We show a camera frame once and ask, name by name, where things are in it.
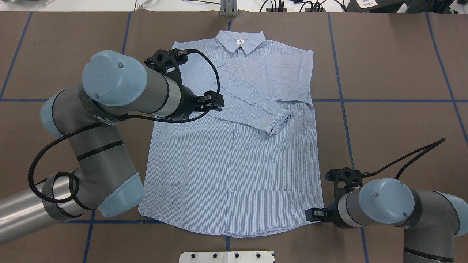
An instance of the folded sleeve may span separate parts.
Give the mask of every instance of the folded sleeve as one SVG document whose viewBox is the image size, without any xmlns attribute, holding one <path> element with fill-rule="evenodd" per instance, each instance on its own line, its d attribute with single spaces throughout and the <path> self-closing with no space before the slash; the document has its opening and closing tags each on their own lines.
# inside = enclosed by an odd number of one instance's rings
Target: folded sleeve
<svg viewBox="0 0 468 263">
<path fill-rule="evenodd" d="M 217 89 L 216 77 L 211 66 L 197 54 L 189 55 L 187 63 L 180 66 L 182 82 L 196 95 Z M 217 69 L 220 94 L 225 106 L 221 112 L 210 111 L 209 115 L 263 130 L 269 135 L 277 134 L 291 112 L 282 108 L 267 95 L 226 72 Z"/>
</svg>

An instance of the shirt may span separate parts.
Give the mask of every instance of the shirt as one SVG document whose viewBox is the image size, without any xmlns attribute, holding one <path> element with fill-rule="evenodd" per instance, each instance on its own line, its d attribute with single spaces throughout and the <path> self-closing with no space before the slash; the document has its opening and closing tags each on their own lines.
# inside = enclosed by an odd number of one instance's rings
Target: shirt
<svg viewBox="0 0 468 263">
<path fill-rule="evenodd" d="M 313 52 L 266 40 L 262 32 L 220 31 L 173 48 L 210 58 L 225 107 L 190 123 L 155 123 L 140 213 L 233 237 L 307 224 L 305 210 L 323 207 L 310 98 Z M 195 94 L 216 90 L 213 70 L 198 55 L 180 69 Z"/>
</svg>

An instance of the light blue joint cap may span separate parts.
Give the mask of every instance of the light blue joint cap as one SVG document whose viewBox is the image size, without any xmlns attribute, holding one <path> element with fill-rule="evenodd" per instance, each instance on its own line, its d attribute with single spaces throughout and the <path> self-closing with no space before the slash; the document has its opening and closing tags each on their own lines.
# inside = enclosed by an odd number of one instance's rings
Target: light blue joint cap
<svg viewBox="0 0 468 263">
<path fill-rule="evenodd" d="M 55 126 L 53 115 L 52 115 L 52 108 L 54 106 L 55 99 L 62 91 L 64 91 L 64 89 L 57 92 L 57 94 L 55 94 L 52 98 L 48 99 L 44 103 L 44 105 L 42 105 L 42 108 L 41 108 L 42 125 L 55 137 L 63 136 L 63 134 L 60 133 L 57 127 Z"/>
<path fill-rule="evenodd" d="M 83 88 L 93 100 L 107 106 L 124 106 L 145 90 L 146 70 L 136 59 L 111 50 L 94 54 L 85 65 Z"/>
<path fill-rule="evenodd" d="M 140 175 L 136 173 L 115 189 L 98 207 L 98 210 L 104 217 L 113 217 L 138 205 L 144 195 Z"/>
<path fill-rule="evenodd" d="M 434 192 L 445 196 L 445 198 L 447 198 L 447 200 L 452 204 L 453 208 L 455 208 L 455 211 L 457 212 L 458 220 L 460 221 L 460 229 L 455 235 L 458 236 L 468 233 L 468 204 L 460 197 L 444 194 L 439 191 Z"/>
<path fill-rule="evenodd" d="M 359 204 L 362 211 L 382 224 L 394 224 L 407 219 L 414 210 L 414 197 L 408 186 L 392 178 L 374 180 L 361 188 Z"/>
</svg>

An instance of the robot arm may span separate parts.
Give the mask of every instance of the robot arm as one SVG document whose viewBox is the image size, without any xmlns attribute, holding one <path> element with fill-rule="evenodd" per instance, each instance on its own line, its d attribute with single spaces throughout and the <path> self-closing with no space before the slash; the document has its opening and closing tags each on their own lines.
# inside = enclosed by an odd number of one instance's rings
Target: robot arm
<svg viewBox="0 0 468 263">
<path fill-rule="evenodd" d="M 405 263 L 454 262 L 454 237 L 468 233 L 468 204 L 437 191 L 414 190 L 391 178 L 373 180 L 349 168 L 330 170 L 335 201 L 329 208 L 306 211 L 308 221 L 333 222 L 340 228 L 387 224 L 404 228 Z M 345 182 L 345 188 L 338 188 Z"/>
<path fill-rule="evenodd" d="M 190 52 L 195 51 L 159 50 L 145 61 L 147 66 L 114 51 L 99 52 L 86 64 L 81 83 L 43 105 L 41 120 L 53 135 L 85 130 L 68 139 L 80 167 L 72 175 L 51 175 L 36 185 L 38 193 L 25 190 L 0 201 L 0 243 L 87 210 L 97 208 L 112 217 L 140 203 L 143 184 L 115 124 L 131 118 L 131 111 L 151 113 L 165 122 L 187 122 L 192 112 L 224 106 L 219 93 L 195 96 L 182 84 L 178 66 Z"/>
</svg>

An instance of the white floor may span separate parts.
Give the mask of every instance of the white floor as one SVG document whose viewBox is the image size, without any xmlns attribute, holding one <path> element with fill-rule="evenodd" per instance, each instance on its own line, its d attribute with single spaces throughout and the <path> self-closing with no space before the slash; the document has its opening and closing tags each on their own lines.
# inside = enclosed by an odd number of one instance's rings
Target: white floor
<svg viewBox="0 0 468 263">
<path fill-rule="evenodd" d="M 11 1 L 0 2 L 0 11 L 133 11 L 138 9 L 146 0 L 48 0 L 48 4 L 43 7 L 39 6 L 37 1 L 16 0 L 15 3 Z M 237 7 L 239 10 L 258 12 L 263 1 L 238 0 Z M 285 2 L 285 8 L 288 12 L 298 12 L 301 6 L 302 3 L 294 4 L 292 0 L 286 0 Z M 343 11 L 334 0 L 326 0 L 323 6 L 327 12 Z M 265 4 L 264 12 L 267 7 L 271 7 L 270 2 Z M 457 4 L 456 0 L 450 7 L 462 14 L 466 14 L 468 11 L 466 5 Z M 183 0 L 151 0 L 142 9 L 151 11 L 219 11 L 220 5 Z"/>
</svg>

